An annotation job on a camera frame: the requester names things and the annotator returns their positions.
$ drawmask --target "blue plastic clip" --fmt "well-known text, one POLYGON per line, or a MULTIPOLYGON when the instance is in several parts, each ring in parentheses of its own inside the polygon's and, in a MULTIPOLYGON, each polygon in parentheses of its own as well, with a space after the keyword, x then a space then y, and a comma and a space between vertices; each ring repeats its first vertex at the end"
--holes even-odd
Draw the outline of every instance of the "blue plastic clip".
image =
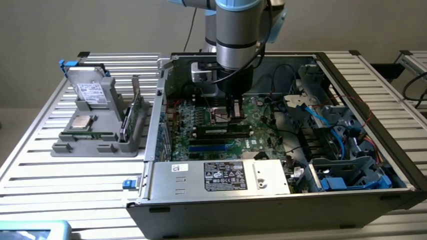
POLYGON ((77 66, 78 62, 77 61, 68 61, 65 62, 65 67, 74 67, 77 66))
POLYGON ((64 62, 65 62, 64 59, 58 60, 58 68, 60 68, 61 72, 64 73, 65 78, 68 78, 64 62))
POLYGON ((123 189, 136 189, 136 180, 125 180, 121 187, 123 189))
POLYGON ((324 191, 345 191, 345 190, 372 190, 389 189, 392 181, 388 176, 380 176, 379 180, 371 181, 364 185, 347 186, 341 177, 325 177, 320 180, 324 191))

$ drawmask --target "circuit board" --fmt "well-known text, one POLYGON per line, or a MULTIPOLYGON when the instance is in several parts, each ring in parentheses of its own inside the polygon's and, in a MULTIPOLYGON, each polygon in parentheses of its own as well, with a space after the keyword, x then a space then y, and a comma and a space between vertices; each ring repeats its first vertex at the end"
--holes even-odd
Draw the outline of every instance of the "circuit board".
POLYGON ((195 129, 220 133, 228 125, 227 113, 220 107, 196 107, 191 101, 183 101, 175 106, 168 118, 172 119, 172 161, 253 159, 255 154, 264 152, 268 159, 284 159, 284 148, 276 144, 279 133, 261 123, 264 98, 252 96, 243 100, 244 119, 235 129, 249 128, 247 137, 220 139, 221 144, 212 147, 209 139, 197 139, 195 129))

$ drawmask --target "black cable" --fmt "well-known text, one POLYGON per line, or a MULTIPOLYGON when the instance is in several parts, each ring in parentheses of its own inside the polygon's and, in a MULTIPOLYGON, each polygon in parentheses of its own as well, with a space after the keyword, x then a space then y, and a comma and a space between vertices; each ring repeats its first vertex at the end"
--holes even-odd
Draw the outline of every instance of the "black cable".
POLYGON ((264 123, 267 125, 267 127, 277 132, 283 132, 283 133, 289 133, 292 135, 295 135, 296 137, 299 136, 295 132, 292 131, 288 131, 288 130, 281 130, 281 129, 277 129, 277 128, 273 128, 271 125, 268 125, 267 123, 264 123))
POLYGON ((184 50, 183 50, 183 52, 185 52, 185 50, 187 50, 187 45, 188 45, 189 37, 192 36, 196 12, 197 12, 197 8, 193 9, 193 14, 192 14, 192 19, 191 19, 191 27, 189 27, 189 32, 188 32, 188 37, 187 37, 187 42, 185 42, 185 45, 184 45, 184 50))
POLYGON ((275 67, 273 71, 272 71, 271 92, 275 91, 275 78, 276 78, 276 72, 277 72, 277 70, 279 70, 280 67, 288 67, 288 68, 291 68, 291 70, 292 70, 292 72, 293 72, 293 80, 292 80, 291 86, 293 85, 293 82, 296 81, 296 73, 297 73, 297 72, 296 72, 293 66, 292 66, 291 64, 288 64, 288 63, 281 63, 281 64, 279 64, 279 65, 275 67))
POLYGON ((427 101, 427 99, 423 99, 423 97, 424 97, 423 95, 421 95, 420 98, 411 98, 411 97, 407 96, 408 87, 412 85, 412 83, 415 83, 415 81, 416 81, 417 79, 423 78, 424 76, 427 76, 427 71, 425 71, 424 73, 421 73, 420 75, 417 75, 417 76, 416 76, 411 81, 408 81, 408 83, 404 85, 401 95, 403 95, 403 98, 404 98, 405 100, 420 101, 420 102, 427 101))
POLYGON ((217 79, 215 81, 207 82, 207 84, 217 84, 219 82, 227 80, 228 78, 231 78, 232 76, 235 76, 237 73, 240 73, 251 64, 252 61, 256 59, 256 57, 261 54, 264 48, 265 48, 265 44, 269 38, 269 34, 272 32, 272 27, 273 27, 273 7, 272 7, 272 1, 267 0, 267 5, 268 5, 268 18, 269 18, 269 26, 268 26, 268 31, 265 34, 265 38, 263 40, 263 42, 260 43, 260 47, 257 49, 257 51, 255 52, 253 56, 251 57, 251 59, 247 61, 247 63, 243 65, 243 67, 240 67, 236 71, 233 71, 231 74, 228 74, 227 76, 224 76, 221 79, 217 79))
POLYGON ((264 50, 260 53, 259 61, 257 61, 256 66, 253 67, 253 69, 256 69, 261 65, 261 62, 263 62, 263 59, 264 59, 264 55, 265 55, 265 47, 264 47, 264 50))
POLYGON ((293 150, 300 149, 300 148, 303 148, 303 146, 293 147, 289 151, 285 151, 284 153, 288 154, 289 152, 292 152, 293 150))
POLYGON ((185 96, 184 96, 184 90, 185 90, 185 87, 187 87, 188 85, 192 85, 193 87, 196 87, 196 84, 195 84, 192 81, 185 82, 185 83, 181 85, 181 87, 180 87, 180 93, 179 93, 179 97, 180 97, 180 98, 184 98, 184 97, 185 97, 185 96))
POLYGON ((328 145, 331 146, 333 146, 333 148, 335 148, 335 151, 333 151, 333 149, 331 148, 331 150, 332 150, 332 152, 333 152, 333 155, 335 155, 335 157, 336 157, 336 159, 339 158, 339 155, 340 155, 340 150, 339 150, 339 147, 336 146, 336 144, 335 143, 328 143, 328 145))
MULTIPOLYGON (((263 114, 261 114, 263 117, 265 117, 265 110, 267 110, 267 108, 271 106, 271 104, 276 104, 276 103, 279 103, 279 102, 280 102, 280 101, 271 101, 271 102, 268 102, 268 104, 267 104, 267 106, 265 106, 265 108, 264 108, 263 114)), ((283 133, 292 134, 292 135, 295 135, 296 137, 299 137, 299 135, 297 135, 295 132, 288 131, 288 130, 281 130, 281 129, 273 128, 267 122, 263 122, 263 123, 265 124, 265 126, 267 126, 269 129, 272 129, 272 130, 275 130, 275 131, 277 131, 277 132, 283 132, 283 133)))
POLYGON ((295 151, 296 149, 301 149, 303 148, 303 146, 297 146, 297 147, 293 147, 289 151, 285 151, 285 152, 283 152, 283 151, 277 151, 276 150, 276 145, 272 147, 272 149, 279 153, 279 154, 288 154, 288 153, 291 153, 292 151, 295 151))
POLYGON ((424 101, 424 96, 425 96, 425 94, 427 94, 427 88, 425 88, 424 92, 421 93, 421 95, 420 95, 420 97, 419 97, 417 103, 416 103, 416 105, 415 105, 415 108, 416 108, 416 109, 417 109, 419 106, 421 105, 421 101, 424 101))

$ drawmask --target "aluminum rail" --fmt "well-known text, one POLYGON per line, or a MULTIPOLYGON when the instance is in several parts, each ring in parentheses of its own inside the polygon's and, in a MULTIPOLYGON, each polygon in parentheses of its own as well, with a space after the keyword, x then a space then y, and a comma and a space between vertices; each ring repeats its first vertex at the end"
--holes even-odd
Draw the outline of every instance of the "aluminum rail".
MULTIPOLYGON (((417 76, 427 72, 427 51, 400 51, 395 63, 401 64, 404 68, 409 70, 415 76, 417 76)), ((417 103, 416 101, 408 102, 413 106, 417 103)), ((420 112, 427 112, 427 101, 420 103, 417 110, 420 112)))
MULTIPOLYGON (((360 56, 325 52, 369 105, 375 116, 427 175, 427 128, 417 111, 399 100, 393 88, 360 56)), ((155 95, 159 54, 90 54, 85 63, 104 63, 116 78, 117 92, 132 96, 131 77, 139 74, 145 100, 155 95)), ((141 174, 144 149, 136 157, 50 157, 52 144, 74 112, 76 93, 62 80, 0 169, 0 221, 66 220, 73 240, 141 240, 123 202, 137 191, 123 192, 121 183, 141 174)), ((395 210, 361 229, 233 236, 227 240, 279 239, 427 239, 427 201, 395 210)))

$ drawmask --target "barcode label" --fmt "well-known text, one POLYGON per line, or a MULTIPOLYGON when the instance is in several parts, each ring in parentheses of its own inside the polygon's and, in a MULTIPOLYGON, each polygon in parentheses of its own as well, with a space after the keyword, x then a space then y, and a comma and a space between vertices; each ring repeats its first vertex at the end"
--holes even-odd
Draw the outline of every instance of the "barcode label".
POLYGON ((86 104, 106 104, 102 87, 98 83, 78 83, 77 87, 86 104))

